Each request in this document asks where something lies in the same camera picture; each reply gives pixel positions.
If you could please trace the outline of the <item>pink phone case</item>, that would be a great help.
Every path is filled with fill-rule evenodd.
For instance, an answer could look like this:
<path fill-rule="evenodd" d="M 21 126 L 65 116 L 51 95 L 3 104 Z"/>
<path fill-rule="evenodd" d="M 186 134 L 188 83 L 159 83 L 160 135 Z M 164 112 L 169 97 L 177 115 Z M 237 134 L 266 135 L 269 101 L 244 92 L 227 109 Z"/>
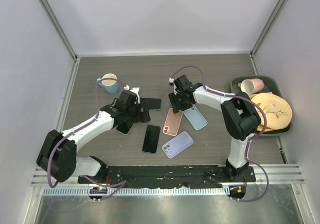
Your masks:
<path fill-rule="evenodd" d="M 163 134 L 170 135 L 170 136 L 177 136 L 182 117 L 183 117 L 183 113 L 181 111 L 174 114 L 173 108 L 169 108 L 163 129 L 162 129 Z"/>

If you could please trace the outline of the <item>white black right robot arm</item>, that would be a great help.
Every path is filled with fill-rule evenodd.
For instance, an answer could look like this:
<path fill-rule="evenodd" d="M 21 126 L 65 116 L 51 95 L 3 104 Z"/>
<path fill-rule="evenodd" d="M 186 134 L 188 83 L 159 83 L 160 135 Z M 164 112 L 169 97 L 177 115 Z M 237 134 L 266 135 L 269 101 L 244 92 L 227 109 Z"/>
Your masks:
<path fill-rule="evenodd" d="M 238 181 L 249 166 L 249 146 L 261 124 L 260 115 L 248 95 L 217 91 L 202 83 L 193 84 L 185 75 L 169 78 L 169 83 L 173 86 L 173 92 L 168 96 L 174 113 L 195 104 L 203 104 L 222 113 L 231 136 L 231 149 L 225 162 L 226 176 L 231 181 Z"/>

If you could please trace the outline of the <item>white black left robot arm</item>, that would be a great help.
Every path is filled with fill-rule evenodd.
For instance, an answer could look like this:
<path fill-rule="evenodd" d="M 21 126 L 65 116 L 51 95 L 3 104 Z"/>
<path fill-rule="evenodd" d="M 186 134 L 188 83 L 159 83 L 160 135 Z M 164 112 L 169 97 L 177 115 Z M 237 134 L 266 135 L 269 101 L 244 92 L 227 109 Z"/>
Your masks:
<path fill-rule="evenodd" d="M 77 152 L 95 137 L 118 126 L 130 127 L 139 122 L 148 122 L 148 111 L 141 111 L 140 89 L 138 87 L 121 92 L 112 104 L 101 107 L 98 113 L 76 127 L 59 132 L 50 131 L 37 157 L 37 165 L 47 172 L 50 187 L 64 182 L 72 176 L 79 176 L 93 183 L 106 180 L 107 165 L 90 156 L 78 157 Z"/>

